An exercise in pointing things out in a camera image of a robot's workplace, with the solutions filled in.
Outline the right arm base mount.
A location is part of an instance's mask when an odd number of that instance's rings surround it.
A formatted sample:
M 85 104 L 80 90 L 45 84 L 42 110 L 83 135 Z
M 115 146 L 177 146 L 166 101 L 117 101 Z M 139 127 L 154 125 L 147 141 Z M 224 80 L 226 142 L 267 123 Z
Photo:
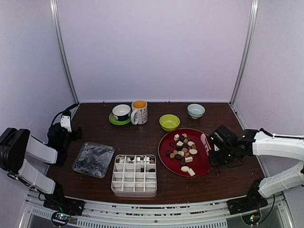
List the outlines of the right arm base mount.
M 245 197 L 230 199 L 227 201 L 228 210 L 230 215 L 239 213 L 246 213 L 254 211 L 252 214 L 242 216 L 242 219 L 247 225 L 258 225 L 262 221 L 261 208 L 268 205 L 267 199 L 262 197 L 258 192 L 259 184 L 262 178 L 255 180 Z

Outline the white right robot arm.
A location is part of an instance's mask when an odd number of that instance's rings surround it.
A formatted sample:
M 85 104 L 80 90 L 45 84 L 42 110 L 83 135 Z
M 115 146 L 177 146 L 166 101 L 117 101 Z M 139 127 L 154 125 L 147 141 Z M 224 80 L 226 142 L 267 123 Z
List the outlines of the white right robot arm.
M 212 166 L 228 165 L 235 159 L 245 156 L 276 156 L 296 159 L 299 162 L 274 176 L 256 181 L 253 191 L 244 198 L 246 209 L 254 209 L 262 201 L 277 192 L 304 184 L 304 137 L 244 129 L 240 136 L 220 125 L 209 136 L 213 149 L 209 150 L 209 162 Z

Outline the silver compartment tin box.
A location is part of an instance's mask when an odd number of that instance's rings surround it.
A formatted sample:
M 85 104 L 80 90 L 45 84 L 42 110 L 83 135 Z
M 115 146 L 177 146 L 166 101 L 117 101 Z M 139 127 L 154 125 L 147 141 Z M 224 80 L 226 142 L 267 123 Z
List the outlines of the silver compartment tin box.
M 134 157 L 134 163 L 128 163 L 130 157 Z M 145 161 L 140 161 L 140 157 L 145 157 Z M 155 158 L 155 163 L 150 163 L 150 157 Z M 155 172 L 148 172 L 149 169 L 155 169 Z M 112 192 L 118 197 L 155 197 L 157 194 L 156 170 L 156 157 L 154 155 L 119 154 L 114 162 Z

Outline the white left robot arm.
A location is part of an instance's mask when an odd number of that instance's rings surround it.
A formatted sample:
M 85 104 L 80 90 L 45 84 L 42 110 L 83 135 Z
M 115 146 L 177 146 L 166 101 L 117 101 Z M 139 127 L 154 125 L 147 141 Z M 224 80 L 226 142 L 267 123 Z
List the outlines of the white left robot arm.
M 47 177 L 33 160 L 46 165 L 62 167 L 72 141 L 82 138 L 82 129 L 72 128 L 69 109 L 59 112 L 59 122 L 52 121 L 47 133 L 47 143 L 34 137 L 29 129 L 7 128 L 0 136 L 0 167 L 7 175 L 45 195 L 58 211 L 68 207 L 63 187 Z

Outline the pink plastic scoop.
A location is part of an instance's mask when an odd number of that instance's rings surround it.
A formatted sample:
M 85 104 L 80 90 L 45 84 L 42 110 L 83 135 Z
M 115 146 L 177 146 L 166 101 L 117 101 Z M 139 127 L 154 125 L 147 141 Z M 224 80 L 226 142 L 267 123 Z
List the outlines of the pink plastic scoop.
M 202 134 L 201 137 L 200 137 L 200 140 L 204 146 L 204 149 L 206 151 L 206 154 L 209 156 L 209 151 L 211 150 L 211 146 L 209 145 L 208 143 L 208 140 L 207 140 L 207 136 L 206 134 Z

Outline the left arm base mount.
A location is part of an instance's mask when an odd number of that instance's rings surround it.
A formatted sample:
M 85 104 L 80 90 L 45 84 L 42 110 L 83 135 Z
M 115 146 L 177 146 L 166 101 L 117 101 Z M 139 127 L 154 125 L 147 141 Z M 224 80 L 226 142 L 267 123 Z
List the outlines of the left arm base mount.
M 72 216 L 81 216 L 84 210 L 85 202 L 79 199 L 68 198 L 64 194 L 62 185 L 55 184 L 53 193 L 44 196 L 43 206 L 54 210 L 51 215 L 51 222 L 54 226 L 62 228 L 67 225 Z

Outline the tin lid with rabbit picture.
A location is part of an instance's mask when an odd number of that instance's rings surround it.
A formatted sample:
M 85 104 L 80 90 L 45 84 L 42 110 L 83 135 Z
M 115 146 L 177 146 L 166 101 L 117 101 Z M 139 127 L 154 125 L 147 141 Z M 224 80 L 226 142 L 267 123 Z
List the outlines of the tin lid with rabbit picture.
M 112 146 L 85 142 L 71 168 L 75 172 L 102 179 L 106 176 L 114 152 Z

